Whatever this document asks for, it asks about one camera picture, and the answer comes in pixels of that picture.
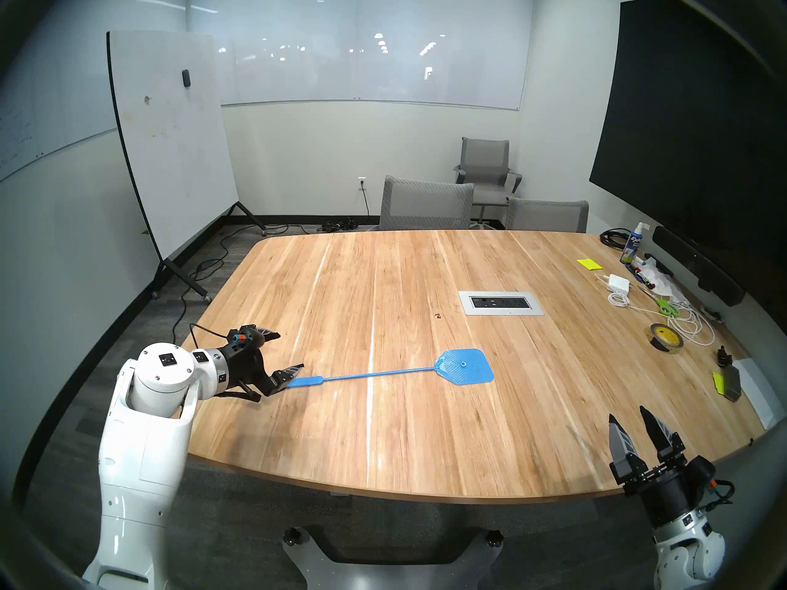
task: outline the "sticky note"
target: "sticky note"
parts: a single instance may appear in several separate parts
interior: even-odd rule
[[[716,391],[724,395],[724,377],[717,372],[713,372],[713,382],[716,385]]]
[[[586,258],[584,260],[577,260],[579,264],[587,268],[589,271],[597,271],[601,268],[600,264],[596,264],[590,258]]]

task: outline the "spray bottle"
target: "spray bottle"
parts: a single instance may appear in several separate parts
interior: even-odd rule
[[[620,257],[621,264],[631,265],[632,260],[637,256],[639,244],[642,242],[642,229],[650,230],[650,226],[644,222],[639,222],[637,229],[631,233],[626,246],[623,248],[623,254]]]

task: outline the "green scissors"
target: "green scissors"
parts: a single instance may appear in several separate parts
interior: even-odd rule
[[[681,316],[680,312],[666,300],[657,298],[652,293],[648,292],[646,289],[642,289],[642,291],[648,294],[648,296],[650,296],[652,299],[654,299],[655,303],[659,305],[659,312],[662,315],[666,317],[675,317],[676,319],[677,317]]]

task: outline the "conference table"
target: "conference table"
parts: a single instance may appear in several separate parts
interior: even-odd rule
[[[431,366],[479,348],[492,382],[456,386],[435,372],[287,389],[260,403],[201,403],[189,453],[220,466],[339,493],[452,503],[523,503],[619,490],[608,417],[658,464],[643,405],[679,432],[688,458],[715,461],[764,433],[745,396],[718,395],[723,326],[710,347],[674,355],[650,344],[658,316],[607,302],[596,274],[626,274],[597,235],[497,230],[313,234],[257,243],[199,323],[254,323],[268,373],[339,376]],[[577,262],[602,266],[590,271]],[[526,291],[543,316],[467,316],[459,290]],[[631,304],[658,310],[632,287]],[[704,332],[701,336],[709,337]],[[198,333],[201,347],[224,344]],[[191,338],[183,346],[194,348]]]

